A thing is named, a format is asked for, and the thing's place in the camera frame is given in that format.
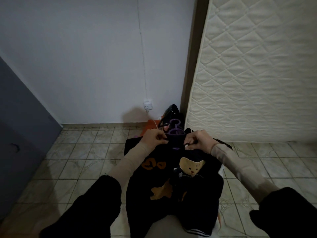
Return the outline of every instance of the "wall socket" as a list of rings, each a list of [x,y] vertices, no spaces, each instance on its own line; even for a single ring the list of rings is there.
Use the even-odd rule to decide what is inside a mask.
[[[144,109],[148,112],[150,109],[153,109],[152,101],[147,100],[144,102]]]

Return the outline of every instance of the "wall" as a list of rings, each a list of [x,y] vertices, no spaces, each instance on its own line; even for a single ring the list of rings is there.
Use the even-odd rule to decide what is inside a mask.
[[[187,127],[227,141],[317,140],[317,0],[212,0]]]
[[[179,106],[194,0],[1,0],[0,56],[60,123]]]

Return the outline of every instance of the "mattress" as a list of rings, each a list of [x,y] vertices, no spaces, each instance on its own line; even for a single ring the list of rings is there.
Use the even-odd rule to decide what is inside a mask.
[[[317,0],[210,0],[186,128],[317,140]]]

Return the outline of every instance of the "tile floor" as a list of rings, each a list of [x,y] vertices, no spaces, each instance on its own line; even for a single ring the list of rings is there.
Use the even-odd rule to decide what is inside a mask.
[[[139,135],[142,127],[65,128],[42,161],[0,228],[3,237],[36,237],[55,222],[85,193],[99,176],[107,174],[123,157],[125,141]],[[291,187],[317,206],[317,151],[298,143],[230,142],[241,158],[279,187]],[[220,237],[267,237],[256,228],[248,212],[258,205],[248,191],[225,169],[219,210]],[[111,226],[114,237],[129,237],[125,210]]]

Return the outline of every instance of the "beige sleeve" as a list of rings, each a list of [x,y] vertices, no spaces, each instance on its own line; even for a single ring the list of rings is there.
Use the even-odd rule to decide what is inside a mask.
[[[145,143],[139,142],[134,148],[130,149],[117,166],[111,169],[108,175],[115,178],[121,185],[121,188],[123,188],[133,175],[133,172],[140,166],[150,152]]]
[[[261,176],[250,161],[240,159],[225,144],[215,145],[211,150],[211,155],[216,157],[240,180],[258,204],[269,193],[279,190],[276,185]]]

